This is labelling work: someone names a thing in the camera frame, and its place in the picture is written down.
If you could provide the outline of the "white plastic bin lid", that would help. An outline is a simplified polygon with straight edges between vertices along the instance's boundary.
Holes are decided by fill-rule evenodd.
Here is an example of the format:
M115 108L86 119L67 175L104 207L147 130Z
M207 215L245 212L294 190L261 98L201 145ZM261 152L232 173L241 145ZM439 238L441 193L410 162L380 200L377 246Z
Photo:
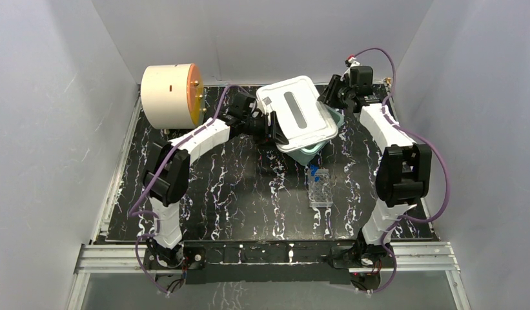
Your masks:
M257 89L260 108L275 113L287 143L277 142L283 153L333 139L338 134L336 121L318 101L318 90L308 76L297 76Z

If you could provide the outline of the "clear acrylic test tube rack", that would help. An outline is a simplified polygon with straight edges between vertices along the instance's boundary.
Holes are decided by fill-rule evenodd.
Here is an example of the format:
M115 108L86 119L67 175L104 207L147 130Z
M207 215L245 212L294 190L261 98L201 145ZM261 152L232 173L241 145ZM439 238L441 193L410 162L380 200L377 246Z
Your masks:
M318 182L314 181L316 176L320 177ZM307 186L310 208L329 208L333 205L332 200L332 178L328 169L319 169L307 173Z

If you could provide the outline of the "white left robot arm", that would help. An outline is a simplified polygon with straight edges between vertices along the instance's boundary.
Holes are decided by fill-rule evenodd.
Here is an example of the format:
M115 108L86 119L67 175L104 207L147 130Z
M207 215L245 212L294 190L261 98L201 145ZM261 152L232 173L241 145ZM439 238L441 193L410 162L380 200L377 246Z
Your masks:
M288 142L280 129L278 112L266 113L258 108L258 99L243 91L225 104L220 97L215 114L184 136L164 141L154 149L155 160L148 163L142 182L143 196L149 196L156 230L146 239L151 255L165 267L175 269L185 259L180 229L179 201L189 186L190 166L202 155L241 134L252 136L258 143Z

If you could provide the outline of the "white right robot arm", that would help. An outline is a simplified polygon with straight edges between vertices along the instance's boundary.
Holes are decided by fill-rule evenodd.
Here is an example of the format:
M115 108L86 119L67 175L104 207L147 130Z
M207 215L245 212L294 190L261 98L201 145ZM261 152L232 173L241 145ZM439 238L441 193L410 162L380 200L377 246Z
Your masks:
M372 80L371 67L353 65L332 76L325 96L327 105L355 112L382 152L374 182L378 199L354 250L362 267L387 256L394 227L428 193L432 159L429 146L397 129L388 106L375 97Z

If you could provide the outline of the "teal plastic bin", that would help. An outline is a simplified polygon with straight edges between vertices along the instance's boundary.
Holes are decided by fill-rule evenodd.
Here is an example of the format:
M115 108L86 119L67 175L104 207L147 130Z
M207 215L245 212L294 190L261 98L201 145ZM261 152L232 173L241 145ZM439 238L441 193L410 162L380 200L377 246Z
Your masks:
M337 133L335 133L332 138L328 140L321 141L317 144L294 150L292 152L288 152L287 155L300 165L308 165L312 161L312 159L322 150L322 148L324 148L326 144L331 142L332 139L338 135L339 129L344 124L344 116L342 115L342 113L339 113L336 109L331 108L327 105L325 105L324 107L329 112L331 118L335 122L337 126Z

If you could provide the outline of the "cream cylindrical centrifuge machine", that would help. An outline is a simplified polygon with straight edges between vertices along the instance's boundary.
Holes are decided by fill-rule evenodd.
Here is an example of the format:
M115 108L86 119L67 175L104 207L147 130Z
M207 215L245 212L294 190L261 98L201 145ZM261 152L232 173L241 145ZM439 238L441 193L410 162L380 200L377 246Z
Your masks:
M194 63L147 67L140 96L143 112L155 129L194 129L203 123L203 80Z

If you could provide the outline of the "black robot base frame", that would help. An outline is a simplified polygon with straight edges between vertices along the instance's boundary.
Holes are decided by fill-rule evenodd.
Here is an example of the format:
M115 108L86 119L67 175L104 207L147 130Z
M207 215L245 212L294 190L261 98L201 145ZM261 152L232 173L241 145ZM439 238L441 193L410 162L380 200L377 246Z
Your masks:
M153 280L173 276L166 289L219 282L329 282L371 293L381 273L394 266L390 244L356 240L197 241L166 249L147 239L137 258Z

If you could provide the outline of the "aluminium rail frame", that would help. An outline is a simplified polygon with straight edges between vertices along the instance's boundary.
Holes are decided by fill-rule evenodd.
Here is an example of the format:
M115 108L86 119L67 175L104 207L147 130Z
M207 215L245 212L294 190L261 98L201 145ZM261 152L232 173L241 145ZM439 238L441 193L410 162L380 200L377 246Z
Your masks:
M443 271L457 309L470 309L451 242L394 242L398 271Z

